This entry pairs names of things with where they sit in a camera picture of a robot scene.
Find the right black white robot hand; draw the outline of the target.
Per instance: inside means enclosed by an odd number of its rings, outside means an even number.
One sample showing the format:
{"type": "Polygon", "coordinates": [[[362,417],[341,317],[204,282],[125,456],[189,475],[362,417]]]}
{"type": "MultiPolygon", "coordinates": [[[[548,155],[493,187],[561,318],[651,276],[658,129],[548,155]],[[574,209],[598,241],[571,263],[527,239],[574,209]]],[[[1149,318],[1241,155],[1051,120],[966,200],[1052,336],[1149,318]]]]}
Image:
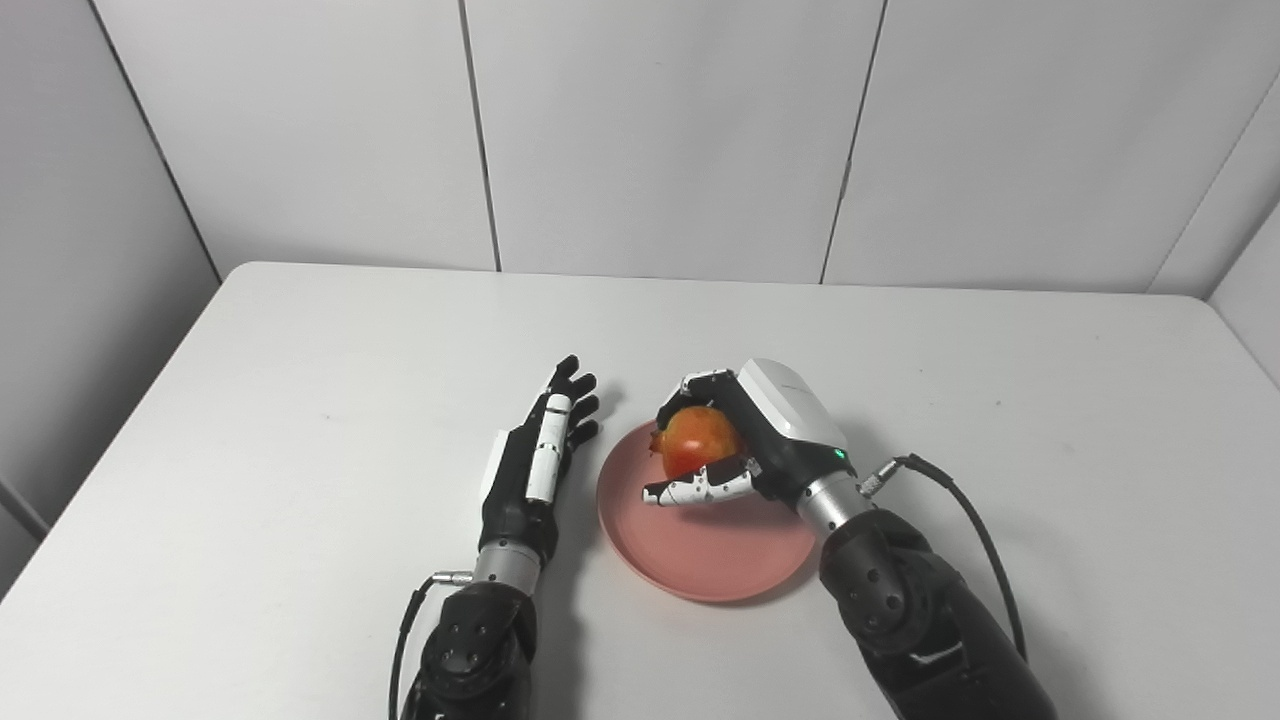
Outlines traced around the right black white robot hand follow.
{"type": "Polygon", "coordinates": [[[755,493],[795,509],[817,482],[856,477],[845,433],[806,382],[782,363],[753,357],[737,372],[687,374],[657,411],[658,429],[673,429],[677,413],[689,407],[721,411],[740,448],[645,486],[646,505],[722,503],[755,493]]]}

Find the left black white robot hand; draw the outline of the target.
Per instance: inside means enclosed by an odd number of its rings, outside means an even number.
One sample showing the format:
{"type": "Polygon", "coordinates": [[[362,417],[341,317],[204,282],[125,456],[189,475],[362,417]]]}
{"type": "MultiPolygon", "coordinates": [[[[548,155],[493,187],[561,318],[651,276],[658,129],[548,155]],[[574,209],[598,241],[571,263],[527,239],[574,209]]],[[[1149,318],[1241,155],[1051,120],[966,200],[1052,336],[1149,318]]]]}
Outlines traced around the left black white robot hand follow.
{"type": "Polygon", "coordinates": [[[481,507],[479,547],[531,550],[544,566],[556,555],[559,529],[556,493],[575,452],[599,432],[596,377],[581,374],[571,354],[552,372],[526,418],[506,432],[481,507]]]}

